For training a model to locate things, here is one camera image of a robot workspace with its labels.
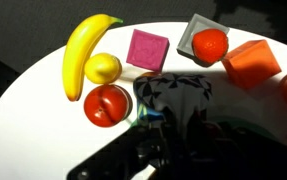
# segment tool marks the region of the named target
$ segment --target orange cube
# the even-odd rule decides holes
[[[281,72],[266,40],[248,41],[228,52],[222,60],[230,80],[250,89]]]

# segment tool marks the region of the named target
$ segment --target yellow lemon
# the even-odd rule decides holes
[[[122,65],[117,57],[99,53],[85,63],[84,73],[94,84],[110,84],[120,77]]]

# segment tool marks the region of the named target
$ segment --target pink block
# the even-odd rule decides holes
[[[168,38],[134,29],[126,62],[161,72],[169,45]]]

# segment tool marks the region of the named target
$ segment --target yellow banana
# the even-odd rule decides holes
[[[106,30],[114,23],[123,23],[123,20],[96,14],[82,21],[72,32],[66,44],[62,68],[63,87],[70,101],[79,100],[83,89],[84,64]]]

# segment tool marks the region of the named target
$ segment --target round table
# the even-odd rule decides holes
[[[229,50],[248,40],[266,39],[282,68],[281,73],[246,92],[229,83],[221,63],[203,68],[177,53],[186,26],[186,22],[161,22],[115,28],[107,31],[92,55],[108,52],[122,61],[124,71],[116,84],[131,94],[136,107],[132,80],[148,70],[125,63],[132,32],[138,29],[167,37],[170,47],[164,71],[193,72],[211,78],[214,101],[208,108],[209,119],[244,118],[264,127],[287,145],[287,106],[277,91],[278,82],[287,74],[287,45],[230,29]],[[83,101],[97,85],[85,79],[80,100],[68,101],[61,76],[64,50],[65,47],[59,48],[41,59],[0,98],[0,179],[65,179],[73,167],[126,131],[129,121],[136,118],[133,108],[127,121],[111,128],[94,126],[84,114]]]

